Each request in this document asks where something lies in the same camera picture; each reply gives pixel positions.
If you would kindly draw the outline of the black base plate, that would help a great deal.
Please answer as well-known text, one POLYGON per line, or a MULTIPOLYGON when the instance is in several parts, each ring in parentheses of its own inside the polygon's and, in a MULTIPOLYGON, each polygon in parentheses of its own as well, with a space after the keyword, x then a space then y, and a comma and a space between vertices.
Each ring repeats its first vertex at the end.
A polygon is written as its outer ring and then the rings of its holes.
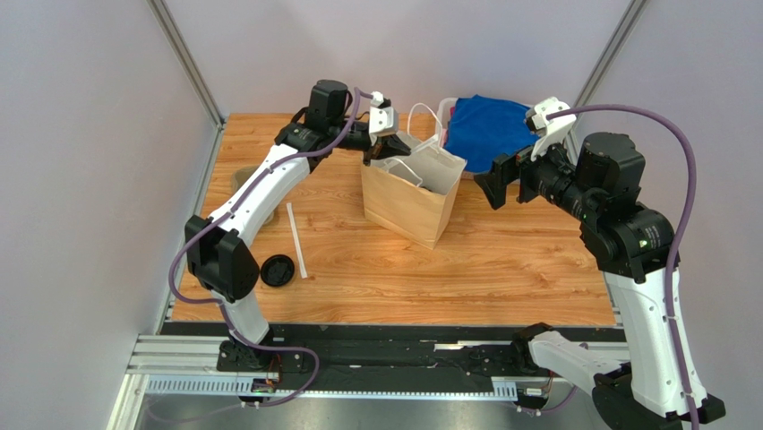
POLYGON ((390 393, 486 393, 497 377, 547 377, 591 392, 599 374, 619 373, 592 350, 596 341, 623 345, 617 329, 560 328, 582 365, 542 364, 529 347, 554 329, 539 323, 467 327, 437 325, 275 324, 271 347, 286 352, 260 370, 233 353, 222 322, 170 322, 164 335, 220 336, 214 369, 224 374, 254 374, 249 392, 272 390, 368 391, 390 393))

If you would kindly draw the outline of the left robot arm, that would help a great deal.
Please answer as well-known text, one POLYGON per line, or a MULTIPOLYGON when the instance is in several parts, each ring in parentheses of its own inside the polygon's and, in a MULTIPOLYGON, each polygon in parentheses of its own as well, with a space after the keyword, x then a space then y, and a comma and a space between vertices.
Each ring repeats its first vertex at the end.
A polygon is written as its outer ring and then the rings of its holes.
POLYGON ((234 195, 208 217, 184 226, 180 255, 189 272, 211 293, 229 328, 233 353, 260 370, 286 352, 271 347, 272 331, 254 291, 265 272, 250 246, 282 200, 335 149, 359 151, 364 164, 404 156, 397 136, 399 114, 379 91, 351 90, 319 80, 309 102, 279 131, 267 156, 234 195))

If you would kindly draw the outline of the white wrapped straw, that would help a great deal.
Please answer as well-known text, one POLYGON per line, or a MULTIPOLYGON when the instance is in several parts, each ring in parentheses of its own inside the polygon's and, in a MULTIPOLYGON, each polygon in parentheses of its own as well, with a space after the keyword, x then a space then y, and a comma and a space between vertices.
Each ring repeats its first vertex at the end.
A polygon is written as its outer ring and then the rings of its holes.
POLYGON ((294 213, 293 204, 291 202, 287 203, 287 215, 289 218, 289 224, 290 224, 292 237, 293 237, 293 241, 295 245, 300 278, 304 280, 308 277, 308 272, 305 266, 304 254, 303 254, 301 241, 300 241, 300 237, 299 237, 299 233, 298 233, 298 229, 296 225, 296 216, 294 213))

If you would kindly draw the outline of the aluminium frame rail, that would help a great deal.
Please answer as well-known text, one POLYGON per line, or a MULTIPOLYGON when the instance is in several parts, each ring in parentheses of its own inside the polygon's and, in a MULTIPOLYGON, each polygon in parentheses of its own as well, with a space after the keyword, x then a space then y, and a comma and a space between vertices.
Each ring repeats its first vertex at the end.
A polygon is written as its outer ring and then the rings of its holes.
POLYGON ((527 388, 563 383, 554 365, 522 356, 512 327, 281 324, 251 349, 220 324, 173 323, 142 335, 128 370, 158 377, 168 393, 226 392, 246 398, 514 400, 527 388))

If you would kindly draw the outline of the brown paper bag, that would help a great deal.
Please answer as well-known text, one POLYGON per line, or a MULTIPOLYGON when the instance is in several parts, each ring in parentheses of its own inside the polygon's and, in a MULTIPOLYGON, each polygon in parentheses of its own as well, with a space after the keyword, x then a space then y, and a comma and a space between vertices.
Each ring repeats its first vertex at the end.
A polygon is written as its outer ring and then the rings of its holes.
POLYGON ((448 226, 467 162, 444 149, 442 118, 425 141, 399 132, 411 154, 376 160, 360 168, 364 215, 371 222, 428 249, 448 226))

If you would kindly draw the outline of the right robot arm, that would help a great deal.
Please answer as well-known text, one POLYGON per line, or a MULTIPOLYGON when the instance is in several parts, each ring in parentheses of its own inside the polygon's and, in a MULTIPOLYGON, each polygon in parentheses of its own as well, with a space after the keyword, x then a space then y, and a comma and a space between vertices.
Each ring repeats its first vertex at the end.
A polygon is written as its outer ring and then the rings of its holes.
POLYGON ((510 362, 521 373, 546 370, 589 395, 612 429, 679 429, 712 423, 725 404, 702 386, 688 354, 677 354, 671 326, 680 315, 678 271, 668 265, 677 236, 670 221, 638 200, 646 161, 624 134, 592 133, 571 162, 554 144, 533 157, 526 147, 502 154, 475 175, 494 209, 507 188, 519 184, 519 202, 537 197, 579 222, 580 237, 594 256, 618 308, 629 360, 603 357, 537 323, 513 335, 510 362))

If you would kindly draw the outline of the white plastic basket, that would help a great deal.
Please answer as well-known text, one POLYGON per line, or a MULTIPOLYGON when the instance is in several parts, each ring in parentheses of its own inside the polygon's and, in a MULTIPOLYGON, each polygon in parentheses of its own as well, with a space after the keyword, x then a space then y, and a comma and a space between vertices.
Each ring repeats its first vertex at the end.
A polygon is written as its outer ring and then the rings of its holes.
MULTIPOLYGON (((451 117, 451 109, 454 108, 457 99, 459 98, 445 99, 441 102, 440 106, 438 107, 438 115, 442 124, 442 141, 441 141, 442 154, 449 159, 450 168, 455 168, 456 170, 459 171, 461 175, 474 176, 475 174, 469 173, 465 170, 467 162, 464 159, 458 156, 455 156, 444 149, 444 140, 447 133, 448 122, 450 121, 450 117, 451 117)), ((517 155, 521 150, 517 150, 515 153, 511 155, 517 155)))

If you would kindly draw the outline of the blue folded towel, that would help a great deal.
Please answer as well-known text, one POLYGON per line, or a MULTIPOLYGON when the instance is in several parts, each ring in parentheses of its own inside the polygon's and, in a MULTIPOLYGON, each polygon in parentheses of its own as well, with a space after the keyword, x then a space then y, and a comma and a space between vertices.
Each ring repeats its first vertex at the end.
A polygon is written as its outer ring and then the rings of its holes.
POLYGON ((459 98, 451 109, 444 149, 464 159, 467 172, 485 172, 497 156, 535 144, 537 137, 525 125, 528 110, 511 100, 459 98))

